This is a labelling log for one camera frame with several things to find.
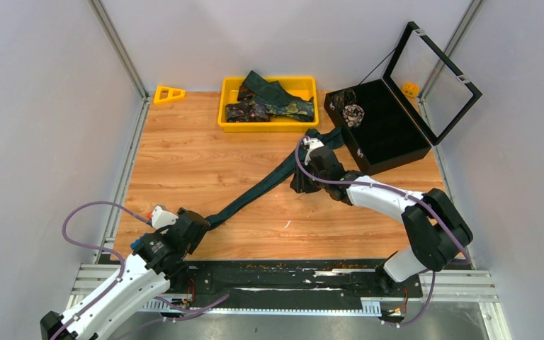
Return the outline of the dark patterned tie in bin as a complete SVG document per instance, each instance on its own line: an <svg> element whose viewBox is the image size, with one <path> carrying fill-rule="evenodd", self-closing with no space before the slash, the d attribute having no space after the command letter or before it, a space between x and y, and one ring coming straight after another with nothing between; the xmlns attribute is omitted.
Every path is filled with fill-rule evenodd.
<svg viewBox="0 0 544 340"><path fill-rule="evenodd" d="M262 123L270 120L263 105L245 101L227 104L225 114L228 123Z"/></svg>

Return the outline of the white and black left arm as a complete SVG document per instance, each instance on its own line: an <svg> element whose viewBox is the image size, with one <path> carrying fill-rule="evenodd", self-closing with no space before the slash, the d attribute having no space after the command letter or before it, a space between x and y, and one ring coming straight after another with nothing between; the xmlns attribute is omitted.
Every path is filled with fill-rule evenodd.
<svg viewBox="0 0 544 340"><path fill-rule="evenodd" d="M119 269L81 302L68 310L48 312L40 320L42 339L108 339L142 306L167 290L188 285L188 264L210 223L200 214L160 205L141 222L153 228L132 245L132 253Z"/></svg>

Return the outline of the colourful toy brick block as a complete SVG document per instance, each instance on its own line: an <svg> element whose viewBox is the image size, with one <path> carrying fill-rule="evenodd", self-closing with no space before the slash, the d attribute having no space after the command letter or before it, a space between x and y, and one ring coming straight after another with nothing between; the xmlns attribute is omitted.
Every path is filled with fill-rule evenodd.
<svg viewBox="0 0 544 340"><path fill-rule="evenodd" d="M131 245L130 248L133 252L139 251L142 248L142 238L136 239Z"/></svg>

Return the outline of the aluminium rail frame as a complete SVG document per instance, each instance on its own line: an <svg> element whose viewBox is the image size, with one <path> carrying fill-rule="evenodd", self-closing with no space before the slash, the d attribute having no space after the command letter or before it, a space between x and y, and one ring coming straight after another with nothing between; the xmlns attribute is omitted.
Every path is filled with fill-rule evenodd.
<svg viewBox="0 0 544 340"><path fill-rule="evenodd" d="M492 277L469 267L416 274L387 290L377 259L191 260L170 283L142 264L81 266L62 323L65 339L109 339L137 312L365 317L400 328L418 304L476 304L490 339L510 339Z"/></svg>

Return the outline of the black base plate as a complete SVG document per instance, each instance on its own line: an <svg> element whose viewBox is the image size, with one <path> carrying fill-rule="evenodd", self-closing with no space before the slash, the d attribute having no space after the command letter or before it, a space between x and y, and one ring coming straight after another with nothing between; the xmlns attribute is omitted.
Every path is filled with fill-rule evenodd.
<svg viewBox="0 0 544 340"><path fill-rule="evenodd" d="M221 308L288 312L361 310L363 298L396 303L422 298L416 276L382 285L376 273L381 263L380 259L189 260L182 284L163 296L204 307L226 295Z"/></svg>

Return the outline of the dark green tie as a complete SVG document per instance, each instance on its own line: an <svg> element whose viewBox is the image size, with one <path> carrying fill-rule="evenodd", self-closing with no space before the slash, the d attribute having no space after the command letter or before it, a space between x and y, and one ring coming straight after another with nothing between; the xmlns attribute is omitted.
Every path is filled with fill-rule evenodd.
<svg viewBox="0 0 544 340"><path fill-rule="evenodd" d="M304 134L305 137L317 138L324 145L331 149L338 149L344 145L344 139L341 134L341 128L335 127L333 130L327 133L321 133L317 129L310 128ZM298 166L295 163L295 148L293 145L289 155L268 175L266 175L257 184L252 186L249 190L245 191L238 198L233 200L229 205L221 209L216 214L206 217L206 220L210 223L210 231L223 225L228 219L237 214L242 208L246 207L251 202L257 200L262 195L268 193L284 182L287 178L295 173Z"/></svg>
<svg viewBox="0 0 544 340"><path fill-rule="evenodd" d="M314 104L300 97L289 94L279 81L267 81L255 71L250 71L239 86L237 101L260 99L273 106L289 106L313 109Z"/></svg>

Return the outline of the yellow triangle toy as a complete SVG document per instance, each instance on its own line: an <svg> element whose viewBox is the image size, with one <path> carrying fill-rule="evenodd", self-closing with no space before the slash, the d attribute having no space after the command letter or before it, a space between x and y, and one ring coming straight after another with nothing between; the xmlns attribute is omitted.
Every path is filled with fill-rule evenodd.
<svg viewBox="0 0 544 340"><path fill-rule="evenodd" d="M185 97L186 91L184 89L158 85L154 92L153 104L164 105L183 100Z"/></svg>

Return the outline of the blue floral tie in bin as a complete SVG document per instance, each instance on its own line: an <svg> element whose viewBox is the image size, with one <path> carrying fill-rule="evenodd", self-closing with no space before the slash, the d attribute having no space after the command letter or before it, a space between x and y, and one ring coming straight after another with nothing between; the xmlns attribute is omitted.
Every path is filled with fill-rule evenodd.
<svg viewBox="0 0 544 340"><path fill-rule="evenodd" d="M302 123L312 123L315 120L314 104L310 101L292 100L288 104L272 104L260 97L250 100L265 107L270 118L291 118Z"/></svg>

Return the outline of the rolled floral tie in box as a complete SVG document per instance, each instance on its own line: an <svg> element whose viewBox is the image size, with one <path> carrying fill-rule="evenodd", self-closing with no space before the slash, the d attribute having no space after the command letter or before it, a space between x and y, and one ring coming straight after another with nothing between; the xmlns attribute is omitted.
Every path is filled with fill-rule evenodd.
<svg viewBox="0 0 544 340"><path fill-rule="evenodd" d="M350 128L357 128L363 122L365 111L357 104L347 105L342 111L342 116Z"/></svg>

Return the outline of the dark green tie in bin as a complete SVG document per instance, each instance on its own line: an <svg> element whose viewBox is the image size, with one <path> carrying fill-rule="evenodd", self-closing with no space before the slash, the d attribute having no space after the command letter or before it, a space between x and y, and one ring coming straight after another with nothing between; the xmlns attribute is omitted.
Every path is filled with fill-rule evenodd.
<svg viewBox="0 0 544 340"><path fill-rule="evenodd" d="M267 81L255 71L250 71L239 86L237 101L260 99L273 106L289 106L313 109L314 104L300 97L289 94L279 81Z"/></svg>

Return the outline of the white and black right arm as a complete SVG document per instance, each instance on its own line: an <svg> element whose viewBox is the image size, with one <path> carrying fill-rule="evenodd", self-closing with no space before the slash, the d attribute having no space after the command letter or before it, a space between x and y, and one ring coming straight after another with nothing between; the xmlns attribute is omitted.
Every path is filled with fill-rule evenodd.
<svg viewBox="0 0 544 340"><path fill-rule="evenodd" d="M384 295L395 295L404 281L424 271L441 271L448 264L470 262L467 246L472 230L444 191L407 191L359 171L347 171L334 151L318 139L299 142L294 151L296 170L292 189L297 193L325 191L333 200L374 210L401 222L408 246L385 260L376 285Z"/></svg>

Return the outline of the yellow round toy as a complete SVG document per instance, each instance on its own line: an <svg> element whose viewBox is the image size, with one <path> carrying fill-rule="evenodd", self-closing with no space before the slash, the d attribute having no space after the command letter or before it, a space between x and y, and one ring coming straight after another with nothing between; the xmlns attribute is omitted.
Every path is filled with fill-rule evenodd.
<svg viewBox="0 0 544 340"><path fill-rule="evenodd" d="M419 95L420 88L412 82L405 82L401 88L402 93L408 98L416 98Z"/></svg>

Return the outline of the black gift box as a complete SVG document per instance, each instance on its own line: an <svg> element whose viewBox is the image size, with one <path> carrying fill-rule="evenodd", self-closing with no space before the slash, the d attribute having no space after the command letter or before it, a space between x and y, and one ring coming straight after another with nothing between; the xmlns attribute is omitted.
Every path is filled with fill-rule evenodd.
<svg viewBox="0 0 544 340"><path fill-rule="evenodd" d="M410 21L394 50L382 61L379 79L362 81L353 89L365 111L359 127L348 127L342 114L324 109L341 128L344 143L358 168L378 174L423 159L438 146L482 97L482 92L454 61ZM405 82L419 86L416 98L406 97Z"/></svg>

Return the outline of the rolled dark tie in box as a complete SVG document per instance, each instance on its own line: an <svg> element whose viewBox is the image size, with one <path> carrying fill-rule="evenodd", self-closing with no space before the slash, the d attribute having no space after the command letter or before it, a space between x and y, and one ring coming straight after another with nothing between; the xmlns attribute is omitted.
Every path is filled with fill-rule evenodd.
<svg viewBox="0 0 544 340"><path fill-rule="evenodd" d="M352 104L356 104L356 94L354 90L344 89L331 96L329 107L333 111L342 114L344 107Z"/></svg>

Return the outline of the yellow plastic bin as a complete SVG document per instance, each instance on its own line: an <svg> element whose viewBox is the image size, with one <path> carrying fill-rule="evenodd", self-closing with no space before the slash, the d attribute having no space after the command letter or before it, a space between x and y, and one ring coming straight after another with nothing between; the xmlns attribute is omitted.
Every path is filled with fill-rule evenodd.
<svg viewBox="0 0 544 340"><path fill-rule="evenodd" d="M222 81L217 123L225 132L304 132L319 125L311 76L261 77L250 72Z"/></svg>

